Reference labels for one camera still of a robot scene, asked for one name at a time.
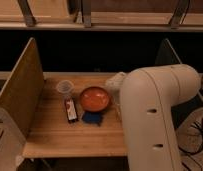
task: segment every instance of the label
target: label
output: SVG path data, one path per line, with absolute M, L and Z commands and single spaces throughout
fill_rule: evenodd
M 67 115 L 68 115 L 68 120 L 76 120 L 77 119 L 77 114 L 74 106 L 74 102 L 72 99 L 65 100 L 65 107 L 67 110 Z

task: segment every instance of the metal frame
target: metal frame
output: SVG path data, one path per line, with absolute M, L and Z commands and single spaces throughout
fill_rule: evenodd
M 85 27 L 91 27 L 91 0 L 81 0 L 82 21 Z
M 178 28 L 184 20 L 189 8 L 190 0 L 179 0 L 172 18 L 169 21 L 171 28 Z
M 28 27 L 33 27 L 36 24 L 36 19 L 34 18 L 30 6 L 27 0 L 17 0 L 22 11 L 25 24 Z

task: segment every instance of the small container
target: small container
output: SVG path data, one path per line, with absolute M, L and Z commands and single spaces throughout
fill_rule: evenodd
M 74 84 L 69 80 L 62 80 L 56 86 L 56 90 L 63 95 L 64 99 L 72 97 L 73 89 Z

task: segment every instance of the blue sponge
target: blue sponge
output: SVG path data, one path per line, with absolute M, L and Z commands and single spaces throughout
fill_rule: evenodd
M 102 122 L 103 116 L 100 112 L 87 112 L 82 116 L 82 120 L 86 123 L 95 123 L 100 125 Z

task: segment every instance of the wooden board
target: wooden board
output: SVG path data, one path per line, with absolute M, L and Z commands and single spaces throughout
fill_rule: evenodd
M 31 38 L 0 92 L 0 118 L 21 143 L 29 133 L 43 85 L 37 45 Z
M 114 104 L 104 112 L 101 126 L 81 120 L 80 92 L 88 86 L 104 86 L 109 76 L 80 75 L 48 78 L 36 109 L 30 134 L 24 147 L 26 158 L 126 156 L 127 151 L 120 118 Z M 79 121 L 69 124 L 62 96 L 55 86 L 63 79 L 75 85 L 75 100 Z

